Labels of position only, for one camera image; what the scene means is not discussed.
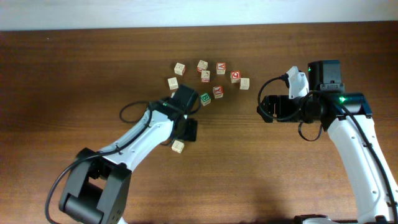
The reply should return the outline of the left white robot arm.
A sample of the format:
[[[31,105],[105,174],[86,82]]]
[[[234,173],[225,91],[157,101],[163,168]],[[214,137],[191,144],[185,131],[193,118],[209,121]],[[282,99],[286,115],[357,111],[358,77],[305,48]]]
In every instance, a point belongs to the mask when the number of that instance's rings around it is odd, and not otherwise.
[[[148,102],[141,119],[112,144],[82,149],[63,174],[61,212],[80,223],[124,223],[131,176],[144,158],[163,142],[195,141],[197,121],[191,115],[199,94],[180,85],[171,96]]]

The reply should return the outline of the plain wooden block letter I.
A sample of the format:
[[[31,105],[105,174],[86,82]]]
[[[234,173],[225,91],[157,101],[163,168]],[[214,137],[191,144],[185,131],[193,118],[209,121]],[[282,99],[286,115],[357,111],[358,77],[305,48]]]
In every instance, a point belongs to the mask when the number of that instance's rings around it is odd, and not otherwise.
[[[175,140],[172,144],[172,150],[181,154],[183,149],[184,149],[185,145],[183,142]]]

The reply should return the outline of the red letter Y block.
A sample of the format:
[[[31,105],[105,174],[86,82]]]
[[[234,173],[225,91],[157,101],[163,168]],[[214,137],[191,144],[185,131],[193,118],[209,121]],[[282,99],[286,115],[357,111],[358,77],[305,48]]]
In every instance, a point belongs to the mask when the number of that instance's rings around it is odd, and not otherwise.
[[[213,87],[213,94],[215,99],[222,98],[224,94],[224,90],[222,86],[214,86]]]

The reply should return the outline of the green letter B block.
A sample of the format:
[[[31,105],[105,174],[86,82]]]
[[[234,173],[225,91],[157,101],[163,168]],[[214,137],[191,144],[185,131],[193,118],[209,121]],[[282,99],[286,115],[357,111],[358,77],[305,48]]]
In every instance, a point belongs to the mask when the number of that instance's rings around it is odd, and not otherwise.
[[[211,103],[211,96],[208,93],[204,93],[200,95],[200,101],[203,106],[206,106]]]

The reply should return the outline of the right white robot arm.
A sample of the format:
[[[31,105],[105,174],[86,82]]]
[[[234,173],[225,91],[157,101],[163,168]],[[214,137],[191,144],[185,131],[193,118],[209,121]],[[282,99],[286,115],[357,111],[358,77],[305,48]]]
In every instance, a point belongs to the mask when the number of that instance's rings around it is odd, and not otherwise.
[[[337,148],[356,199],[358,223],[397,223],[397,184],[381,151],[373,112],[362,93],[346,93],[338,60],[296,66],[278,77],[288,95],[258,95],[267,123],[320,123]]]

